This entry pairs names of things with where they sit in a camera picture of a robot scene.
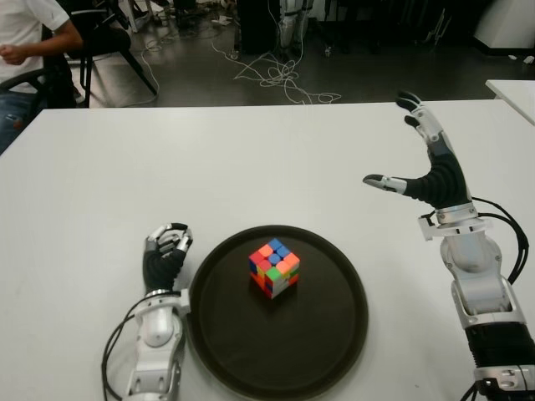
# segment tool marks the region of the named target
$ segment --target person's arm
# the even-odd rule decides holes
[[[0,45],[0,56],[8,64],[20,65],[28,57],[46,57],[67,53],[84,45],[78,30],[69,20],[55,31],[53,38],[39,43],[28,43],[21,46],[10,44]]]

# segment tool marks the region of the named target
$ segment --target green sticker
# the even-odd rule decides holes
[[[266,272],[266,275],[271,279],[272,282],[276,282],[277,280],[280,280],[282,277],[279,270],[277,270],[276,267],[272,267]]]

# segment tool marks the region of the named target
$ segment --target white shirt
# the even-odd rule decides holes
[[[55,31],[69,20],[69,15],[55,0],[0,0],[0,45],[41,42],[42,26]],[[41,69],[43,58],[29,57],[21,65],[11,65],[0,57],[0,82]],[[18,86],[19,92],[34,92]]]

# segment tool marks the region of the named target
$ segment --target chair leg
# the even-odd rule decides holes
[[[80,85],[85,89],[85,57],[80,59]]]
[[[87,57],[87,73],[85,75],[85,101],[84,107],[89,108],[89,101],[91,100],[91,70],[93,69],[93,56]]]
[[[128,50],[121,50],[120,53],[125,58],[125,60],[128,62],[128,64],[130,64],[130,66],[135,71],[137,76],[140,77],[141,80],[147,86],[147,88],[149,88],[149,90],[152,92],[152,94],[153,95],[157,95],[158,92],[156,91],[154,86],[152,86],[152,84],[150,83],[149,79],[147,79],[147,77],[145,76],[145,72],[143,71],[143,67],[141,67],[141,65],[137,62],[137,60],[134,58],[132,53],[129,52]]]

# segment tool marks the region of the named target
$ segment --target jeans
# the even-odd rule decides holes
[[[0,155],[23,132],[28,124],[35,94],[0,93]]]

